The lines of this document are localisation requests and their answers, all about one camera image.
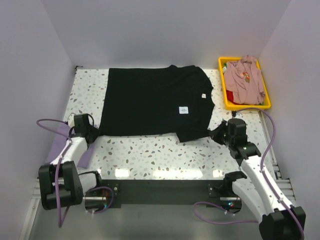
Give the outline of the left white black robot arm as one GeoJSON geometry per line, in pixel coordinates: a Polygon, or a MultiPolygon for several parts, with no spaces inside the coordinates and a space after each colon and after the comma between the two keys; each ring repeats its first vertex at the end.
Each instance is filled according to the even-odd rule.
{"type": "Polygon", "coordinates": [[[79,205],[86,193],[99,196],[104,190],[97,170],[78,173],[78,164],[99,136],[93,117],[75,114],[72,120],[39,119],[37,125],[62,137],[60,150],[38,169],[41,204],[45,210],[79,205]]]}

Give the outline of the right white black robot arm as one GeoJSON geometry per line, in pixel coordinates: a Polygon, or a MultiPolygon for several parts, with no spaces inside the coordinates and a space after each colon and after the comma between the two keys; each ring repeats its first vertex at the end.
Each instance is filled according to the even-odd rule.
{"type": "Polygon", "coordinates": [[[285,196],[264,164],[264,155],[249,142],[244,120],[223,120],[209,132],[210,138],[226,146],[239,171],[227,173],[223,192],[241,198],[256,218],[264,240],[303,240],[306,213],[285,196]]]}

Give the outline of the black t shirt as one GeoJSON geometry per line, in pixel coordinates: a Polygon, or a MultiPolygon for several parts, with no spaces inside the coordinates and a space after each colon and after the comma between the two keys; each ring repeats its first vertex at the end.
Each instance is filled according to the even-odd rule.
{"type": "Polygon", "coordinates": [[[181,143],[206,138],[215,104],[197,66],[111,68],[99,131],[128,137],[175,133],[181,143]]]}

